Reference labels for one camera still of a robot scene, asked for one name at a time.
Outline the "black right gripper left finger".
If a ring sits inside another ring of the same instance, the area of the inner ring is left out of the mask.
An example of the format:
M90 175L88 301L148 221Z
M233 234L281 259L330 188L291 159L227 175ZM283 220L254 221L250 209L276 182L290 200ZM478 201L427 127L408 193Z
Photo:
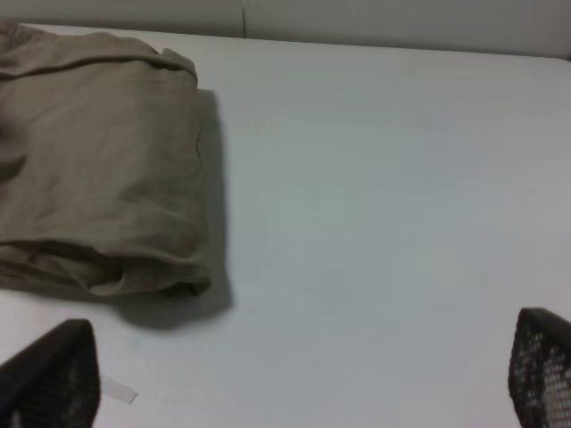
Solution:
M98 411L93 326L69 319L1 365L3 427L91 427Z

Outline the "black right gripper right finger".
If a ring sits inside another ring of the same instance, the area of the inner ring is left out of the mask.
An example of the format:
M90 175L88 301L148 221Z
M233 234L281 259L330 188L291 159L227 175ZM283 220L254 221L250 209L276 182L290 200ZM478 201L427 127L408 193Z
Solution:
M544 308L519 311L509 396L522 427L570 425L570 322Z

